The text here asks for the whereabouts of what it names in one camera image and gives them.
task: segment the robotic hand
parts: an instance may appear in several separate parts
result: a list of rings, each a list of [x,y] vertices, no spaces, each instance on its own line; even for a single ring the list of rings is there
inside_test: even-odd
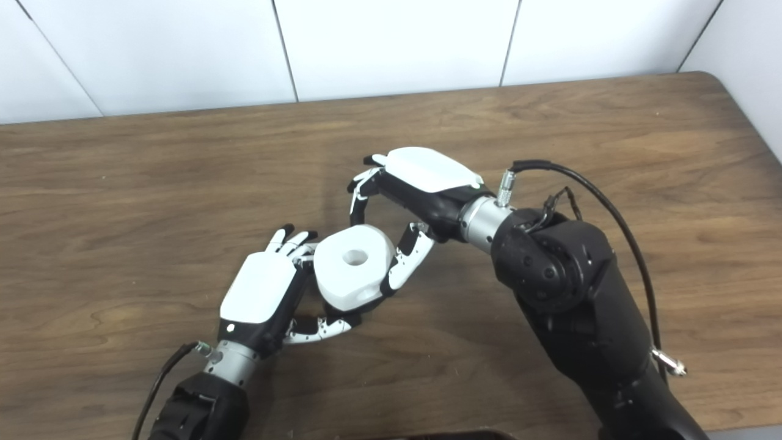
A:
[[[183,380],[166,401],[150,440],[236,440],[249,417],[246,389],[260,361],[279,351],[292,326],[293,313],[313,272],[313,231],[289,240],[284,225],[266,251],[244,261],[220,307],[217,347],[203,342],[183,345],[163,367],[133,433],[136,440],[165,374],[192,349],[206,366]]]
[[[361,313],[393,295],[432,248],[423,225],[411,224],[396,250],[388,237],[368,225],[356,225],[321,243],[308,243],[314,231],[291,235],[284,225],[266,251],[247,257],[220,307],[217,346],[183,345],[157,377],[133,440],[160,382],[191,350],[206,356],[201,373],[183,380],[166,401],[150,431],[150,440],[236,440],[249,418],[246,389],[260,361],[284,344],[322,341],[361,323]],[[366,252],[361,264],[343,261]],[[294,316],[307,277],[317,273],[326,316]]]
[[[543,160],[516,161],[495,196],[479,175],[434,150],[406,147],[366,157],[376,165],[348,186],[351,224],[364,222],[368,198],[382,194],[419,217],[440,243],[470,243],[490,255],[495,275],[510,287],[554,366],[575,381],[603,429],[601,439],[708,440],[666,386],[665,372],[684,375],[681,362],[659,350],[602,231],[581,221],[566,187],[543,209],[508,205],[516,173],[551,170],[595,195],[619,223],[639,262],[655,313],[651,281],[629,228],[610,201],[583,176]],[[555,211],[567,192],[577,220]],[[651,361],[660,365],[660,376]]]

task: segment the dark object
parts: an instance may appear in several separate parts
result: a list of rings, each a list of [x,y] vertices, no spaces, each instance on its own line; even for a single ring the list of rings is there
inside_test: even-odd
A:
[[[543,161],[531,166],[577,175]],[[619,212],[597,188],[577,176],[610,207],[633,253],[638,252],[639,268],[647,280],[643,257]],[[513,290],[554,366],[581,387],[604,426],[601,436],[708,440],[655,371],[649,356],[652,340],[603,232],[589,223],[559,217],[527,233],[525,225],[535,215],[541,214],[517,210],[505,219],[492,242],[492,262],[497,278]],[[653,298],[651,281],[644,284]]]
[[[188,355],[189,352],[193,350],[193,348],[198,345],[198,342],[191,342],[190,344],[184,344],[182,345],[176,352],[174,352],[173,355],[166,361],[166,363],[163,364],[163,367],[160,369],[160,373],[158,373],[157,377],[155,378],[155,381],[152,383],[152,389],[149,390],[149,395],[147,395],[147,399],[144,402],[144,406],[142,407],[141,413],[138,415],[138,419],[136,420],[136,425],[133,427],[133,435],[131,436],[132,440],[138,440],[138,436],[141,434],[142,426],[144,426],[144,419],[147,416],[147,413],[149,412],[149,407],[152,406],[152,402],[155,401],[155,396],[157,395],[158,390],[160,389],[160,384],[163,383],[163,379],[166,378],[166,375],[171,371],[172,368],[174,368],[175,365],[179,363],[179,361],[182,360],[185,356]]]
[[[587,178],[585,178],[578,172],[573,171],[572,169],[562,166],[560,164],[555,164],[548,160],[515,160],[510,170],[516,173],[521,171],[526,171],[526,170],[556,171],[560,174],[566,175],[569,178],[581,184],[581,186],[583,186],[590,193],[592,193],[592,195],[595,196],[595,198],[603,205],[603,207],[605,207],[608,213],[611,214],[611,216],[616,221],[616,224],[622,230],[622,234],[625,236],[625,240],[627,240],[627,244],[630,246],[630,250],[633,252],[633,256],[635,257],[636,263],[638,264],[638,271],[640,272],[640,277],[644,281],[644,291],[646,292],[646,301],[649,304],[649,322],[651,325],[651,339],[655,343],[655,347],[658,350],[662,350],[662,342],[660,338],[660,324],[657,318],[657,299],[655,298],[655,289],[651,285],[651,276],[649,275],[649,269],[646,267],[646,260],[644,260],[644,254],[641,253],[640,247],[638,246],[638,242],[636,241],[635,236],[630,231],[630,227],[627,225],[627,222],[625,222],[625,219],[619,213],[619,210],[616,209],[616,206],[614,206],[614,204],[611,203],[608,197],[606,197],[605,194],[603,194],[602,191],[600,191],[592,182],[587,180]],[[576,216],[577,217],[580,216],[580,211],[576,212]],[[662,381],[667,384],[668,377],[665,375],[665,367],[661,362],[658,364],[658,371],[660,374],[660,378],[662,378]]]
[[[247,394],[206,373],[177,385],[149,440],[237,440],[249,418]]]
[[[353,192],[352,183],[348,186],[348,192]],[[408,209],[429,225],[429,235],[440,243],[445,243],[449,239],[464,242],[459,233],[459,217],[462,214],[462,210],[470,202],[481,196],[494,196],[494,193],[485,185],[481,185],[478,188],[459,186],[437,193],[427,193],[385,170],[372,176],[361,187],[361,196],[363,197],[374,196],[378,193]],[[351,226],[364,223],[364,210],[366,207],[366,200],[356,201],[356,206],[350,215]]]

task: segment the wood grain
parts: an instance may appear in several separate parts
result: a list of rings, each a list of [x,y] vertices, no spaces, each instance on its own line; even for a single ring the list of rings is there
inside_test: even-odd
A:
[[[673,74],[0,126],[0,438],[128,438],[162,362],[213,340],[243,258],[285,222],[346,227],[361,158],[407,145],[491,187],[517,158],[591,178],[647,255],[666,350],[691,370],[672,381],[683,404],[708,429],[782,423],[780,165],[717,80]],[[524,175],[514,203],[564,183]],[[618,229],[578,198],[643,304]],[[391,237],[408,219],[369,207]],[[489,259],[457,243],[355,331],[284,350],[253,401],[247,439],[597,426]]]

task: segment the white wall panel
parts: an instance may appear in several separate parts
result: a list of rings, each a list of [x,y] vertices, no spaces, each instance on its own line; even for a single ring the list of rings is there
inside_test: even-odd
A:
[[[503,85],[673,72],[719,0],[522,0]]]
[[[725,0],[682,70],[721,80],[782,158],[782,2]]]
[[[271,0],[22,0],[104,114],[295,100]]]
[[[496,87],[517,0],[277,0],[299,99]]]
[[[100,112],[14,0],[0,0],[0,124]]]

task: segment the silver connector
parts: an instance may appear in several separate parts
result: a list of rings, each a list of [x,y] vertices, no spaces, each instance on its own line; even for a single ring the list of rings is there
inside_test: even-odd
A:
[[[652,347],[651,357],[665,364],[665,370],[672,376],[684,377],[687,375],[687,367],[678,359],[674,359],[657,348]]]
[[[223,359],[223,353],[212,348],[204,341],[198,341],[198,345],[195,347],[195,352],[205,357],[211,363],[218,363]]]
[[[500,180],[500,189],[497,191],[497,200],[494,202],[498,207],[507,207],[511,203],[511,194],[513,194],[513,183],[516,181],[516,173],[511,170],[505,170]]]

